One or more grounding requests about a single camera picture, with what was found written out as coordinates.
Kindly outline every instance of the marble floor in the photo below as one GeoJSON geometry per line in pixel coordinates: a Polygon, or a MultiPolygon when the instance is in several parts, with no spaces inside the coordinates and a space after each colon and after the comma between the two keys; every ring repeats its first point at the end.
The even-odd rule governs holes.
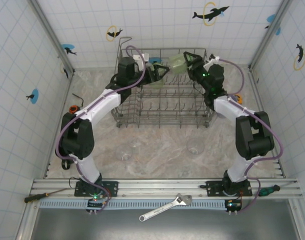
{"type": "MultiPolygon", "coordinates": [[[[243,68],[245,85],[241,91],[243,105],[258,110],[246,67],[243,68]]],[[[109,83],[114,69],[96,71],[77,71],[65,103],[68,111],[71,105],[80,105],[81,101],[72,93],[84,99],[84,106],[97,98],[109,83]]],[[[242,78],[239,71],[230,65],[224,65],[224,88],[228,93],[236,92],[242,78]]],[[[93,157],[96,166],[104,178],[152,179],[152,178],[221,178],[233,163],[237,150],[235,147],[235,128],[228,119],[216,117],[210,127],[164,125],[122,125],[116,127],[112,115],[107,114],[93,128],[95,147],[93,157]],[[187,141],[200,138],[204,144],[202,154],[194,155],[187,150],[187,141]],[[128,160],[116,158],[118,146],[131,146],[133,155],[128,160]]],[[[254,166],[249,176],[274,177],[274,165],[270,161],[254,166]]],[[[61,160],[55,154],[50,159],[47,178],[77,177],[76,166],[63,170],[61,160]]]]}

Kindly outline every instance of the metal corner post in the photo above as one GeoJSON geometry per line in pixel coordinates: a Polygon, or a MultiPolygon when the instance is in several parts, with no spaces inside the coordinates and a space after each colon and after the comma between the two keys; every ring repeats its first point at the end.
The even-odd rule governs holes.
{"type": "Polygon", "coordinates": [[[282,1],[271,25],[268,28],[267,34],[264,36],[263,40],[261,41],[261,43],[256,51],[255,56],[253,57],[250,65],[249,65],[249,68],[251,70],[254,69],[257,66],[257,64],[259,63],[260,58],[264,54],[267,46],[269,45],[269,43],[273,39],[276,31],[280,27],[280,24],[292,3],[293,3],[293,0],[283,0],[282,1]]]}
{"type": "Polygon", "coordinates": [[[71,64],[65,51],[63,50],[61,43],[59,42],[50,23],[48,22],[38,0],[27,0],[27,2],[34,11],[37,19],[40,21],[44,31],[46,32],[47,36],[49,37],[49,40],[52,43],[52,46],[56,49],[56,52],[58,53],[58,56],[60,57],[65,69],[70,73],[70,75],[73,75],[74,73],[73,65],[71,64]]]}

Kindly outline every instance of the white tile wall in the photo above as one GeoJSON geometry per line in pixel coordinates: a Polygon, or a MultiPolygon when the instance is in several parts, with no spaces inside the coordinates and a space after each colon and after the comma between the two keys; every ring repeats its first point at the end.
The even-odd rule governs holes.
{"type": "Polygon", "coordinates": [[[269,117],[278,115],[270,121],[284,138],[283,166],[288,177],[299,179],[305,196],[305,65],[294,70],[297,44],[305,54],[305,0],[293,1],[286,16],[280,35],[273,38],[256,69],[261,76],[258,90],[262,98],[272,98],[264,98],[263,104],[269,117]],[[275,93],[276,85],[280,94],[275,93]]]}
{"type": "MultiPolygon", "coordinates": [[[[68,55],[75,68],[115,66],[119,37],[126,36],[139,48],[201,47],[249,64],[267,32],[267,18],[281,2],[214,1],[216,8],[229,8],[214,25],[205,26],[202,19],[192,19],[194,12],[203,14],[207,2],[200,0],[39,0],[60,42],[75,46],[77,56],[68,55]],[[106,32],[111,25],[123,31],[109,42],[106,32]]],[[[212,8],[209,5],[205,14],[212,8]]]]}
{"type": "Polygon", "coordinates": [[[67,87],[57,53],[27,1],[0,0],[0,239],[15,238],[23,199],[32,179],[45,171],[59,111],[53,122],[49,116],[67,87]],[[39,99],[33,105],[26,96],[35,88],[39,99]]]}

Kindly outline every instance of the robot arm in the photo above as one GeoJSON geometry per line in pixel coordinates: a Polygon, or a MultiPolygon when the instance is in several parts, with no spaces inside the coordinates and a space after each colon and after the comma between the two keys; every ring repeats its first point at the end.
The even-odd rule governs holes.
{"type": "MultiPolygon", "coordinates": [[[[230,97],[223,89],[224,68],[222,66],[213,64],[210,67],[208,66],[209,68],[206,70],[201,56],[185,52],[184,57],[190,79],[204,88],[205,104],[235,124],[238,156],[232,167],[225,172],[223,178],[224,191],[227,194],[234,194],[247,182],[245,176],[247,167],[254,160],[266,155],[274,148],[272,134],[245,111],[238,108],[235,105],[238,105],[238,103],[232,104],[230,102],[230,97]],[[253,134],[252,129],[258,130],[258,133],[253,134]]],[[[169,71],[169,68],[153,65],[152,69],[146,68],[146,70],[140,86],[160,80],[169,71]]],[[[91,154],[95,145],[93,127],[108,112],[123,103],[131,94],[131,89],[114,92],[107,97],[104,96],[113,90],[133,84],[141,74],[141,71],[135,72],[133,58],[123,57],[118,64],[118,73],[113,76],[110,84],[97,99],[75,114],[66,113],[63,116],[61,129],[80,113],[85,113],[64,132],[59,142],[59,152],[62,156],[74,157],[76,159],[75,163],[78,164],[84,177],[92,183],[98,183],[101,180],[101,174],[96,168],[91,154]],[[94,105],[101,97],[104,97],[104,99],[94,105]]],[[[270,125],[268,115],[265,112],[248,111],[270,125]]]]}

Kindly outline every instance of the yellow ring decal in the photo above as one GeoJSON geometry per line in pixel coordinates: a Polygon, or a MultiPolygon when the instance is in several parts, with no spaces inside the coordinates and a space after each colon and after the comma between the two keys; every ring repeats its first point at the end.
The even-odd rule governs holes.
{"type": "Polygon", "coordinates": [[[64,72],[64,64],[63,64],[63,63],[60,64],[60,72],[61,72],[62,74],[65,73],[65,72],[64,72]]]}
{"type": "Polygon", "coordinates": [[[212,4],[213,6],[216,7],[216,4],[214,4],[212,1],[207,2],[206,5],[203,7],[203,12],[202,12],[203,24],[204,24],[205,26],[208,26],[208,27],[214,25],[215,22],[216,22],[216,20],[217,20],[217,17],[215,17],[215,19],[214,19],[214,21],[213,21],[212,24],[208,24],[208,23],[205,22],[205,10],[206,10],[206,8],[207,8],[207,6],[208,6],[209,4],[212,4]]]}
{"type": "Polygon", "coordinates": [[[304,56],[304,61],[303,61],[303,64],[300,68],[296,68],[296,62],[297,62],[297,59],[299,58],[299,56],[296,56],[296,58],[294,59],[294,62],[293,62],[293,69],[295,71],[299,71],[301,70],[304,66],[305,66],[305,54],[303,53],[303,56],[304,56]]]}
{"type": "Polygon", "coordinates": [[[107,41],[112,42],[112,41],[116,38],[116,34],[117,34],[117,27],[116,27],[115,25],[110,26],[110,27],[108,28],[107,32],[106,32],[106,39],[107,39],[107,41]],[[109,39],[108,39],[108,36],[109,36],[109,35],[108,35],[108,32],[109,32],[109,30],[112,29],[112,28],[114,28],[114,36],[113,36],[113,39],[109,40],[109,39]]]}

